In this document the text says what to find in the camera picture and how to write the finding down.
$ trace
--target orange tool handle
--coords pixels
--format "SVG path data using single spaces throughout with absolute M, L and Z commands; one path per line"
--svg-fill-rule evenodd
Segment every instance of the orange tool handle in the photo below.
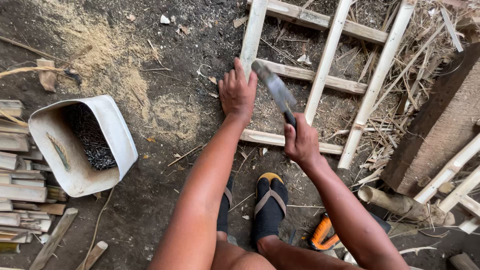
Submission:
M 330 237 L 330 239 L 322 244 L 331 228 L 332 222 L 330 221 L 330 218 L 324 215 L 322 221 L 317 226 L 313 236 L 309 240 L 310 246 L 317 250 L 329 250 L 336 246 L 340 242 L 337 234 L 334 234 L 332 237 Z

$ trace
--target white plastic container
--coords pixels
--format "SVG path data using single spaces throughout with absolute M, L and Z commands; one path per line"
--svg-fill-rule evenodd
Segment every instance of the white plastic container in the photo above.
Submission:
M 78 136 L 66 123 L 61 108 L 84 103 L 95 115 L 117 166 L 96 170 L 88 161 Z M 72 197 L 80 197 L 112 188 L 122 180 L 138 158 L 127 124 L 111 96 L 60 101 L 39 109 L 30 117 L 30 133 L 60 186 Z M 61 144 L 69 160 L 67 170 L 47 133 Z

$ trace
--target dark soil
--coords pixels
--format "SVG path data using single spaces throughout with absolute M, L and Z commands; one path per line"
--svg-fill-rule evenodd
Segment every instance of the dark soil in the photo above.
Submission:
M 303 1 L 294 0 L 291 3 L 301 6 Z M 310 9 L 333 15 L 335 5 L 333 0 L 315 1 Z M 352 7 L 360 23 L 379 29 L 385 17 L 387 1 L 359 1 Z M 135 16 L 134 21 L 126 18 L 129 14 Z M 170 19 L 174 16 L 175 23 L 160 24 L 161 15 Z M 1 1 L 0 35 L 66 60 L 80 53 L 87 43 L 93 49 L 71 60 L 83 76 L 84 83 L 80 87 L 61 78 L 57 92 L 48 93 L 39 83 L 36 73 L 21 73 L 1 79 L 0 99 L 21 100 L 26 107 L 25 115 L 29 116 L 56 101 L 109 94 L 117 102 L 135 141 L 139 160 L 115 187 L 102 215 L 96 242 L 105 241 L 109 248 L 93 269 L 135 270 L 147 267 L 198 153 L 173 166 L 168 167 L 167 164 L 175 159 L 174 154 L 183 155 L 208 142 L 224 118 L 220 101 L 209 95 L 217 93 L 216 85 L 197 71 L 219 80 L 224 72 L 232 68 L 233 58 L 241 52 L 244 33 L 243 27 L 233 27 L 232 20 L 244 15 L 245 3 L 233 0 Z M 189 34 L 176 33 L 178 25 L 188 27 Z M 312 65 L 304 68 L 315 70 L 327 32 L 291 25 L 284 38 L 275 44 L 282 25 L 276 18 L 266 17 L 262 37 L 269 44 L 291 54 L 294 60 L 302 55 L 305 42 L 286 39 L 309 40 L 305 53 Z M 162 68 L 151 56 L 148 39 L 159 50 L 161 64 L 172 71 L 158 71 L 161 74 L 139 71 Z M 357 39 L 342 36 L 340 42 L 336 58 L 355 47 L 359 48 L 359 52 L 334 61 L 331 74 L 356 81 L 365 64 L 366 54 L 360 50 L 362 46 Z M 372 49 L 373 45 L 366 43 L 366 47 Z M 293 65 L 264 42 L 260 43 L 258 57 Z M 0 71 L 34 66 L 31 62 L 38 58 L 39 55 L 28 50 L 0 42 Z M 304 88 L 306 82 L 303 81 L 289 79 L 286 83 L 298 101 L 294 110 L 303 111 L 310 87 Z M 133 91 L 137 92 L 145 106 L 139 104 Z M 361 99 L 331 89 L 326 89 L 322 98 L 319 109 L 325 113 L 319 113 L 313 123 L 319 130 L 319 137 L 346 128 Z M 282 117 L 263 85 L 259 85 L 255 105 L 257 109 L 249 128 L 281 134 Z M 337 136 L 328 142 L 342 145 L 345 141 L 346 136 Z M 268 152 L 261 157 L 258 147 L 267 147 Z M 322 205 L 313 184 L 307 177 L 302 177 L 295 164 L 289 162 L 281 147 L 239 142 L 233 171 L 239 170 L 243 161 L 242 151 L 250 154 L 236 176 L 234 205 L 254 192 L 256 180 L 263 172 L 276 172 L 286 181 L 290 191 L 289 204 Z M 358 166 L 365 162 L 367 156 L 368 153 L 362 152 L 355 158 L 349 172 L 339 173 L 347 185 L 357 178 Z M 332 168 L 336 168 L 339 156 L 326 157 Z M 368 174 L 364 170 L 358 177 Z M 55 185 L 55 180 L 49 179 L 49 184 Z M 79 214 L 55 251 L 57 258 L 52 257 L 45 269 L 75 269 L 81 263 L 108 191 L 101 195 L 98 200 L 94 196 L 70 198 L 68 207 L 78 208 Z M 239 246 L 252 251 L 250 229 L 254 200 L 251 196 L 229 215 L 229 234 L 236 238 Z M 280 238 L 287 241 L 292 230 L 296 229 L 293 244 L 307 248 L 306 239 L 311 236 L 311 231 L 320 221 L 320 213 L 324 211 L 317 210 L 288 208 L 288 215 L 280 225 Z M 399 250 L 441 241 L 435 246 L 437 250 L 404 255 L 409 265 L 423 269 L 446 269 L 446 259 L 461 251 L 468 252 L 474 259 L 480 257 L 478 235 L 468 236 L 457 231 L 451 231 L 441 239 L 418 234 L 397 237 L 392 241 Z M 31 244 L 22 244 L 20 254 L 0 255 L 0 266 L 27 269 L 41 248 L 36 239 Z M 337 253 L 341 255 L 343 250 L 337 250 Z

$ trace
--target black sock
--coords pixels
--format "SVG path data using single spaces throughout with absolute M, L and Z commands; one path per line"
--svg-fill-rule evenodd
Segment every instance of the black sock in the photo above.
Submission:
M 227 188 L 232 192 L 233 178 L 229 177 L 227 182 Z M 228 198 L 225 193 L 222 196 L 222 201 L 220 202 L 220 209 L 218 210 L 218 217 L 216 219 L 216 230 L 228 233 L 228 210 L 230 209 L 230 204 L 228 203 Z
M 262 199 L 262 197 L 268 191 L 268 179 L 261 178 L 257 184 L 257 203 Z M 285 205 L 288 203 L 288 191 L 285 188 L 285 185 L 280 182 L 277 178 L 272 180 L 272 184 L 270 185 L 272 190 L 278 193 L 282 198 Z M 278 225 L 280 221 L 284 218 L 282 208 L 278 205 L 277 201 L 270 197 L 267 200 L 267 203 L 262 207 L 262 209 L 257 213 L 255 217 L 255 222 L 253 223 L 253 233 L 252 233 L 252 240 L 253 246 L 256 246 L 257 241 L 265 236 L 268 235 L 276 235 L 278 236 Z

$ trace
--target hammer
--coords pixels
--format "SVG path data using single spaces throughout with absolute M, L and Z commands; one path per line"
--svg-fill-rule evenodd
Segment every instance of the hammer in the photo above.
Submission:
M 273 97 L 276 105 L 283 113 L 285 121 L 297 130 L 297 121 L 290 110 L 297 101 L 292 93 L 287 89 L 282 79 L 277 74 L 273 73 L 258 61 L 252 63 L 252 70 L 257 73 L 260 80 L 267 86 L 268 93 Z

